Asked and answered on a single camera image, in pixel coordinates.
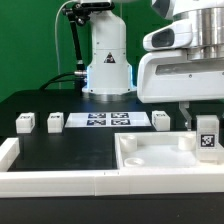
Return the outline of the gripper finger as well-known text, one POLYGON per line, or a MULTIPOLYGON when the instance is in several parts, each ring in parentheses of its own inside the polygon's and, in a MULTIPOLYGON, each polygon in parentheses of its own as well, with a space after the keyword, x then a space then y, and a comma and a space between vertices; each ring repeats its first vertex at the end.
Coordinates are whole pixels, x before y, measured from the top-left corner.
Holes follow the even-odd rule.
POLYGON ((188 131, 191 130, 192 127, 192 117, 190 115, 190 113, 188 112, 188 109, 190 107, 190 103, 189 102, 180 102, 179 103, 179 110, 182 113, 183 117, 185 118, 186 122, 185 122, 185 126, 187 128, 188 131))

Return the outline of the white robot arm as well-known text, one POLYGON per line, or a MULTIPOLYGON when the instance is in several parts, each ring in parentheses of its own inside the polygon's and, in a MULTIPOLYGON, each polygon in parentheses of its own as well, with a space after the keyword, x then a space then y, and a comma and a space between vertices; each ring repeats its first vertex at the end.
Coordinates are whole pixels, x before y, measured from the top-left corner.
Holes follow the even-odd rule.
POLYGON ((177 102, 186 118, 188 101, 224 99, 224 0, 151 0, 172 23, 147 34, 147 53, 137 83, 126 59, 126 26, 112 13, 112 0, 91 6, 92 61, 83 94, 111 101, 135 92, 143 103, 177 102))

